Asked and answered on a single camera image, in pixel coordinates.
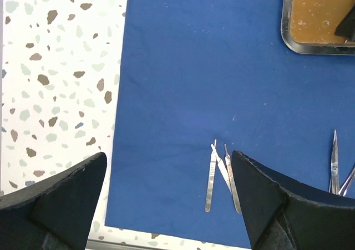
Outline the steel surgical scissors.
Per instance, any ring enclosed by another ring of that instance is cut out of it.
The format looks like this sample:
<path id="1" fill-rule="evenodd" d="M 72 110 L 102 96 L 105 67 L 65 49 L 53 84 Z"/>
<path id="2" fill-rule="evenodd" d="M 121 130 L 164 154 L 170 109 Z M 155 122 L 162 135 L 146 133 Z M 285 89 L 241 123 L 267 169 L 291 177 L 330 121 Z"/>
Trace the steel surgical scissors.
<path id="1" fill-rule="evenodd" d="M 328 191 L 335 195 L 338 195 L 340 191 L 337 130 L 334 130 L 334 134 L 333 134 L 333 143 L 332 143 L 332 152 L 331 152 L 331 173 L 330 173 Z"/>

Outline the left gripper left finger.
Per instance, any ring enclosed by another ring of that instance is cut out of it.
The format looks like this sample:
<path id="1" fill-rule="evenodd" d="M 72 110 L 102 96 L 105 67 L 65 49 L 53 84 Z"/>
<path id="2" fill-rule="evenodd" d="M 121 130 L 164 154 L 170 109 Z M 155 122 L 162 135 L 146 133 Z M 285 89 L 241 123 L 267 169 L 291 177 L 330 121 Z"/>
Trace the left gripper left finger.
<path id="1" fill-rule="evenodd" d="M 85 249 L 107 170 L 96 153 L 1 197 L 1 249 Z"/>

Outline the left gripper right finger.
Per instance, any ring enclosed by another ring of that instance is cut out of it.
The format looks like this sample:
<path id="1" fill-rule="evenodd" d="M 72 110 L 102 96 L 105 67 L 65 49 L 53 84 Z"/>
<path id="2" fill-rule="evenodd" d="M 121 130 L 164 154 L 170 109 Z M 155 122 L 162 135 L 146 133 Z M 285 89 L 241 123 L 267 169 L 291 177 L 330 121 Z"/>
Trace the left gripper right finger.
<path id="1" fill-rule="evenodd" d="M 231 165 L 252 249 L 354 249 L 354 199 L 234 151 Z"/>

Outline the blue surgical cloth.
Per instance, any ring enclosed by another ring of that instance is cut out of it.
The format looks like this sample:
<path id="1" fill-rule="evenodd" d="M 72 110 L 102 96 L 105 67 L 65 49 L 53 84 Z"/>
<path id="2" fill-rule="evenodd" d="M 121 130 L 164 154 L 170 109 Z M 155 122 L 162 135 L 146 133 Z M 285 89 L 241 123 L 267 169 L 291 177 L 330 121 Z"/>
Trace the blue surgical cloth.
<path id="1" fill-rule="evenodd" d="M 281 0 L 128 0 L 107 226 L 249 247 L 211 144 L 327 190 L 354 165 L 354 57 L 302 55 Z"/>

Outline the steel scalpel handle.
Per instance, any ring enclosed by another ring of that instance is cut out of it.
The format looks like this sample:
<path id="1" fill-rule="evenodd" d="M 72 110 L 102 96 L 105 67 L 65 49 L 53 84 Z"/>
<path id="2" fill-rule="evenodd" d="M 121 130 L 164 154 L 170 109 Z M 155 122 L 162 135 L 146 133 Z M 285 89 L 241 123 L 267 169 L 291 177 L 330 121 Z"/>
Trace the steel scalpel handle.
<path id="1" fill-rule="evenodd" d="M 205 212 L 210 212 L 211 210 L 211 201 L 212 201 L 212 192 L 214 186 L 214 177 L 215 177 L 215 170 L 216 170 L 216 140 L 214 143 L 211 144 L 211 155 L 210 155 L 210 167 L 209 167 L 209 177 L 207 183 L 207 193 L 206 193 L 206 201 L 205 201 Z"/>

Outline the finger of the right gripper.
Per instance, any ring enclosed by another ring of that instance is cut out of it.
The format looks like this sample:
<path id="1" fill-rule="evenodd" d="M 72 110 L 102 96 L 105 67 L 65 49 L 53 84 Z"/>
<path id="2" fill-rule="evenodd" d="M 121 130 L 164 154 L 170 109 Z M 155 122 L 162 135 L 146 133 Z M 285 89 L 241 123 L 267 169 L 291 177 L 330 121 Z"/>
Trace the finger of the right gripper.
<path id="1" fill-rule="evenodd" d="M 345 38 L 348 42 L 354 42 L 355 32 L 355 6 L 342 19 L 335 30 L 335 35 Z"/>

